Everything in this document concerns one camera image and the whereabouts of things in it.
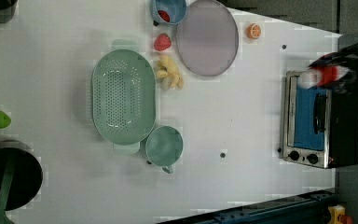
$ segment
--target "table surface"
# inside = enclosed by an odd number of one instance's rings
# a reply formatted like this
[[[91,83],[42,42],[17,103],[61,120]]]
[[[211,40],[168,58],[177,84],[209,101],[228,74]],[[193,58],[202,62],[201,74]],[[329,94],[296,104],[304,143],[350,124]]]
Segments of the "table surface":
[[[157,124],[185,140],[174,173],[146,164],[144,154],[118,156],[93,126],[90,77],[115,39],[130,39],[156,64],[149,0],[21,0],[17,15],[0,24],[0,109],[11,125],[0,140],[28,144],[45,179],[16,223],[156,223],[217,209],[264,202],[335,185],[334,170],[279,158],[283,80],[337,49],[338,35],[230,10],[239,28],[234,64],[221,76],[186,69],[181,91],[157,85]],[[257,22],[263,36],[244,29]],[[220,153],[227,156],[220,158]]]

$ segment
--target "colander handle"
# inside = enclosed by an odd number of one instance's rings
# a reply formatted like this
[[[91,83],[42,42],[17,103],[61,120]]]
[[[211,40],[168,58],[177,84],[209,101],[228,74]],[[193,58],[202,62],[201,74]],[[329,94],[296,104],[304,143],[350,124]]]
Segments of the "colander handle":
[[[112,43],[112,50],[117,49],[129,49],[135,52],[139,52],[138,45],[131,40],[117,39]]]
[[[113,151],[118,155],[132,155],[139,151],[140,146],[139,142],[126,146],[113,144]]]

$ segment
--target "red fruit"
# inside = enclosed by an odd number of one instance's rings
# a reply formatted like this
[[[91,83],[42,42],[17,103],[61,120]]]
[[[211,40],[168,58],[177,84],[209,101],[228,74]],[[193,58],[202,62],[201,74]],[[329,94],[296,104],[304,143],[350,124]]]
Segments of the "red fruit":
[[[159,35],[155,41],[155,50],[163,51],[168,49],[172,45],[171,39],[169,36],[162,34]]]
[[[166,22],[170,22],[170,15],[168,15],[168,13],[166,12],[166,11],[164,11],[164,10],[159,10],[158,11],[158,14],[159,14],[159,16],[163,19],[163,20],[165,20]]]

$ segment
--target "blue cup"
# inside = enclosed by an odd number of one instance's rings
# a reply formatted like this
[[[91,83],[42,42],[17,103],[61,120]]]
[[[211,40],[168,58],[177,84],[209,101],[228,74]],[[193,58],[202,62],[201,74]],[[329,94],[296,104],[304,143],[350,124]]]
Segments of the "blue cup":
[[[186,0],[151,0],[151,13],[155,25],[175,25],[181,22],[187,13]],[[170,21],[163,20],[158,12],[163,10],[167,12]]]

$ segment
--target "mesh strainer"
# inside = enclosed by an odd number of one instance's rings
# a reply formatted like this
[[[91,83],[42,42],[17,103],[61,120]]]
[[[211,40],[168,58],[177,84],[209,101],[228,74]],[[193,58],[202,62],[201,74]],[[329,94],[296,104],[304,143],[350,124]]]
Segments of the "mesh strainer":
[[[119,154],[133,154],[156,120],[156,80],[149,62],[131,41],[115,40],[113,51],[92,75],[92,118]]]

